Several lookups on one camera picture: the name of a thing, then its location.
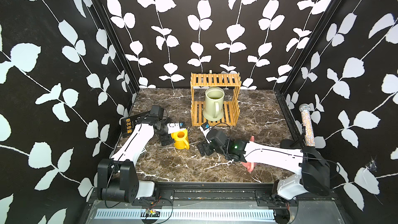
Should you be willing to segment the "green watering can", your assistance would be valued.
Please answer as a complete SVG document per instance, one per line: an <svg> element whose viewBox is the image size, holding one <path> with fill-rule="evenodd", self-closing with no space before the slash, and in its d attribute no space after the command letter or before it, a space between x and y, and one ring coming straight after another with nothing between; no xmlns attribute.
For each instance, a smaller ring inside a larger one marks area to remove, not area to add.
<svg viewBox="0 0 398 224"><path fill-rule="evenodd" d="M220 87L209 87L205 91L205 104L203 116L210 122L223 118L223 103L225 93Z"/></svg>

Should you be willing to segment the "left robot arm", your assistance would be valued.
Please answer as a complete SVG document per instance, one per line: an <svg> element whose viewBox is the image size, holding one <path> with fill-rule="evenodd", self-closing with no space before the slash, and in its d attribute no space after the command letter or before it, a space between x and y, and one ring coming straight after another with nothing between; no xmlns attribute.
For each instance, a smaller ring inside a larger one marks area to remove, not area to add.
<svg viewBox="0 0 398 224"><path fill-rule="evenodd" d="M139 180L136 164L147 143L157 134L160 140L171 143L171 134L184 129L184 122L163 118L164 108L154 105L150 111L124 119L129 138L110 158L97 167L97 197L104 202L133 203L138 198L152 197L153 181Z"/></svg>

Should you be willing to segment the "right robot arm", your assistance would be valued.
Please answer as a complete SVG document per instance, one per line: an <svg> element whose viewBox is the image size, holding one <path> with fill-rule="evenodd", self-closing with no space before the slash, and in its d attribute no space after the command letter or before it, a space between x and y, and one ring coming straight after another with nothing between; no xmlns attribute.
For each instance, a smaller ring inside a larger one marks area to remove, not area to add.
<svg viewBox="0 0 398 224"><path fill-rule="evenodd" d="M216 152L229 161L243 163L249 171L256 164L265 164L292 172L292 176L274 182L273 198L291 200L305 193L330 194L330 165L312 146L283 149L253 141L232 140L216 128L200 127L200 130L205 137L205 141L198 145L201 156Z"/></svg>

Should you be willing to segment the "yellow watering can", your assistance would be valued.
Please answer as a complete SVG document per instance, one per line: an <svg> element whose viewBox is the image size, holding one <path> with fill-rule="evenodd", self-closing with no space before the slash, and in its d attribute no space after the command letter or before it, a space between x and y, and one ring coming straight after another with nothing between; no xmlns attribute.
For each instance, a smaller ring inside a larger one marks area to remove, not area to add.
<svg viewBox="0 0 398 224"><path fill-rule="evenodd" d="M171 134L171 137L175 141L174 146L176 149L187 149L187 150L190 149L187 129L174 132Z"/></svg>

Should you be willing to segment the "wooden slatted shelf rack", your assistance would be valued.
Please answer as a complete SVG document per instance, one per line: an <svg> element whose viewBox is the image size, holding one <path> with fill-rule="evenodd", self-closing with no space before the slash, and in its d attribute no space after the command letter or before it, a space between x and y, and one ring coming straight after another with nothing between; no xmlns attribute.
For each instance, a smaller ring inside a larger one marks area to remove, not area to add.
<svg viewBox="0 0 398 224"><path fill-rule="evenodd" d="M208 122L211 126L235 126L240 109L238 96L241 79L239 74L191 74L191 122L200 126ZM204 100L195 99L195 88L206 87Z"/></svg>

